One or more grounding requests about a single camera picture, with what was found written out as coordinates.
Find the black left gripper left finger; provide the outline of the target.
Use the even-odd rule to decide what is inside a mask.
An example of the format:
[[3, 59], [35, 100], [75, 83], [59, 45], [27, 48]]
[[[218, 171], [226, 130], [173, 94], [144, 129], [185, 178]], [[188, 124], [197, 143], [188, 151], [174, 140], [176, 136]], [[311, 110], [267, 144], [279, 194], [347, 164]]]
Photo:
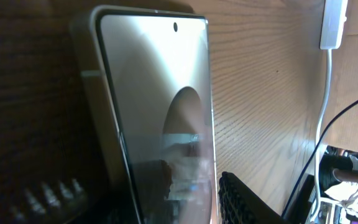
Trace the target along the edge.
[[88, 209], [88, 194], [78, 179], [41, 182], [24, 189], [24, 199], [9, 207], [13, 223], [70, 223]]

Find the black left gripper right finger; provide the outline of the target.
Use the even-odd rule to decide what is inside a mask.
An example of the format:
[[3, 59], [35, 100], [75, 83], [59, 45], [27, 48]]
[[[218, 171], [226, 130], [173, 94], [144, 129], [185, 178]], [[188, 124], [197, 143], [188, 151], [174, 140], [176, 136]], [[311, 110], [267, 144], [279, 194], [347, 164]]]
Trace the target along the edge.
[[222, 173], [218, 195], [224, 224], [288, 223], [231, 172]]

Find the Galaxy S25 Ultra smartphone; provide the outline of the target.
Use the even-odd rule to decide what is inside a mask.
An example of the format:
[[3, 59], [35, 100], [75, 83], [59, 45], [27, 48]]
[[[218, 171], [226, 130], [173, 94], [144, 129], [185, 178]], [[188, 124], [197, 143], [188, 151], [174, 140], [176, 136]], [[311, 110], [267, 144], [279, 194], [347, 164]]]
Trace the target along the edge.
[[70, 23], [109, 181], [131, 223], [217, 223], [208, 20], [100, 5]]

